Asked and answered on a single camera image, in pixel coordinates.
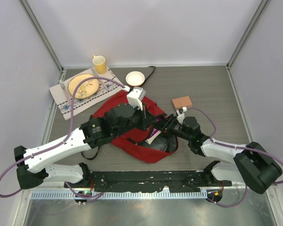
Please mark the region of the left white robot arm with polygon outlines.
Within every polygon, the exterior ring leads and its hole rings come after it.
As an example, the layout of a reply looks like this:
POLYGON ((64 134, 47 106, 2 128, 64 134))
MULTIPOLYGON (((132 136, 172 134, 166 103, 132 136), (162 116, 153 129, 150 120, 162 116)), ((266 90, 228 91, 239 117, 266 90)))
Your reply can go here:
POLYGON ((147 130, 156 121, 146 105, 142 109, 129 104, 120 104, 102 117, 90 117, 71 134, 45 145, 26 149, 14 149, 17 164, 17 179, 21 189, 31 189, 43 182, 66 181, 81 188, 91 182, 89 168, 85 164, 74 166, 54 165, 72 154, 109 144, 115 138, 137 128, 147 130))

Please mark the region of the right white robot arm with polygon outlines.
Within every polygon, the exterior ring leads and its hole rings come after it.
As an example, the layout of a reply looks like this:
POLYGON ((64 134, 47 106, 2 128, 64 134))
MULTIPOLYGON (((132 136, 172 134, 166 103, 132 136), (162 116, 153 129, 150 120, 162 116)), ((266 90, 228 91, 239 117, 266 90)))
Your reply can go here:
POLYGON ((209 186, 227 180, 244 183, 252 191, 263 194, 283 173, 259 143, 238 146, 210 138, 201 132, 195 117, 185 117, 179 122, 170 115, 156 122, 154 127, 188 141, 188 147, 194 154, 217 159, 203 175, 209 186))

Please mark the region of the red student backpack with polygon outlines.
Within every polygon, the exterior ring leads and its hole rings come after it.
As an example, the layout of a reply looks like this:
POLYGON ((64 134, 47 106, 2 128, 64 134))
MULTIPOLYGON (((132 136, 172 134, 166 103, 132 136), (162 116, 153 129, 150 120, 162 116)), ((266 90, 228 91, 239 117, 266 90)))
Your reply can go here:
MULTIPOLYGON (((157 106, 156 102, 148 97, 142 100, 149 112, 157 119, 166 118, 166 113, 157 106)), ((117 104, 128 103, 124 91, 120 91, 108 99, 94 114, 93 117, 104 116, 104 113, 117 104)), ((152 142, 148 144, 148 139, 154 131, 153 127, 149 130, 133 129, 120 137, 112 140, 112 145, 122 149, 132 157, 146 163, 156 163, 161 159, 172 155, 178 149, 178 139, 176 136, 166 136, 160 133, 152 142)))

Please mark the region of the purple treehouse paperback book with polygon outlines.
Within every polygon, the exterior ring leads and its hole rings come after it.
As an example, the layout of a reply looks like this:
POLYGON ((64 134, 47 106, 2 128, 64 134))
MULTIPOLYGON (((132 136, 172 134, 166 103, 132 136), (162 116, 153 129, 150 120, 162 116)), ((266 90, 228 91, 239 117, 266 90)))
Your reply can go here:
POLYGON ((150 145, 160 133, 161 131, 159 129, 153 128, 152 132, 150 133, 148 138, 145 140, 145 142, 150 145))

